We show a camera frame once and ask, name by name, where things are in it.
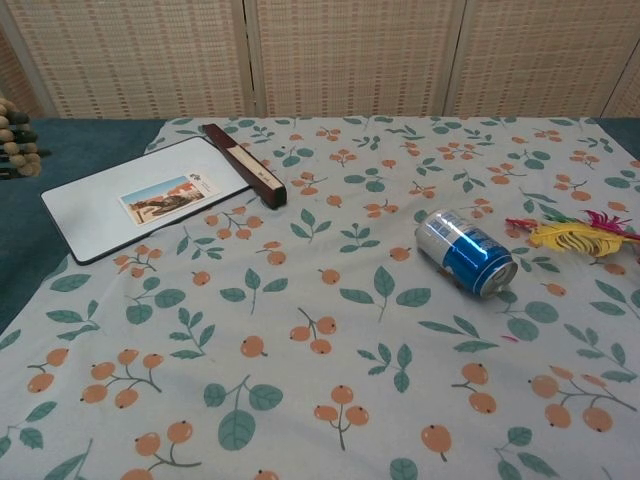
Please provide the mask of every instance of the teal carpet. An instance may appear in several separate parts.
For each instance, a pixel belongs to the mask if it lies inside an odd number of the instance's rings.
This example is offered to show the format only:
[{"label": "teal carpet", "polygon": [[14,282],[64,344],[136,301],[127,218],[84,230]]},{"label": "teal carpet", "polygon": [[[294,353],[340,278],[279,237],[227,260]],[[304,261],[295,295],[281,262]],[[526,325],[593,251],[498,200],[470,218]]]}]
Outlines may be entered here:
[{"label": "teal carpet", "polygon": [[35,178],[0,181],[0,333],[68,253],[40,194],[142,155],[163,120],[34,120],[52,155]]}]

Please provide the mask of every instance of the feather toy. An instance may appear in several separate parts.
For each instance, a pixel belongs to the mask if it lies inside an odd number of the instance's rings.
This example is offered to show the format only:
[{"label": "feather toy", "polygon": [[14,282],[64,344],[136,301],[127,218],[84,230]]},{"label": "feather toy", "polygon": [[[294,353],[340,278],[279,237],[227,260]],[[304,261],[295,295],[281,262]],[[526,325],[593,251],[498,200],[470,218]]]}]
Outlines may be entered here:
[{"label": "feather toy", "polygon": [[629,220],[609,217],[606,213],[586,210],[590,223],[575,218],[546,218],[554,224],[540,224],[535,220],[507,219],[514,227],[531,232],[529,240],[535,245],[545,246],[558,252],[575,250],[593,257],[603,257],[615,253],[625,242],[640,243],[640,236],[624,231],[622,226]]}]

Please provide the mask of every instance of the photo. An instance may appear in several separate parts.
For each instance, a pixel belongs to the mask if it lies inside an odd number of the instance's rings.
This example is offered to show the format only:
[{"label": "photo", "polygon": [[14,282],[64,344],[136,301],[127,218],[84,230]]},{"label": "photo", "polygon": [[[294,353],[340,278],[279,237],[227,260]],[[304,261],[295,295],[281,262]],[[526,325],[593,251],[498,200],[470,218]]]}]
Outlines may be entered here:
[{"label": "photo", "polygon": [[133,221],[144,225],[181,208],[199,202],[207,196],[196,185],[198,175],[180,176],[120,197]]}]

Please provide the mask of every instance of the postcard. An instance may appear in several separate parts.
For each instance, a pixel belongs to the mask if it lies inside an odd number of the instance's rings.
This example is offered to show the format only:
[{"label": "postcard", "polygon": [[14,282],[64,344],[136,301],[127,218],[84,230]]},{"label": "postcard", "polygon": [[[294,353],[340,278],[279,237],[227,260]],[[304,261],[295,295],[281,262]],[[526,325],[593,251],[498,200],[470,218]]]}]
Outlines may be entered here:
[{"label": "postcard", "polygon": [[119,200],[136,225],[146,225],[220,192],[204,175],[188,173],[123,195]]}]

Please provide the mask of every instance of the tablecloth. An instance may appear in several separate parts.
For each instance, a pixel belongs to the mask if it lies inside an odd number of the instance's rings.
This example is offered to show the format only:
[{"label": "tablecloth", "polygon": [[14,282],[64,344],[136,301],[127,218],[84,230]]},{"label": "tablecloth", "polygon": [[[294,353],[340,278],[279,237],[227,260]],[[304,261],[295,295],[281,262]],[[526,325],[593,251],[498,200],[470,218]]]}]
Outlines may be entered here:
[{"label": "tablecloth", "polygon": [[[634,225],[640,163],[592,120],[174,119],[147,151],[209,122],[288,204],[245,192],[66,258],[0,338],[0,478],[637,477],[637,247],[505,225]],[[509,248],[506,291],[473,297],[418,250],[438,208]]]}]

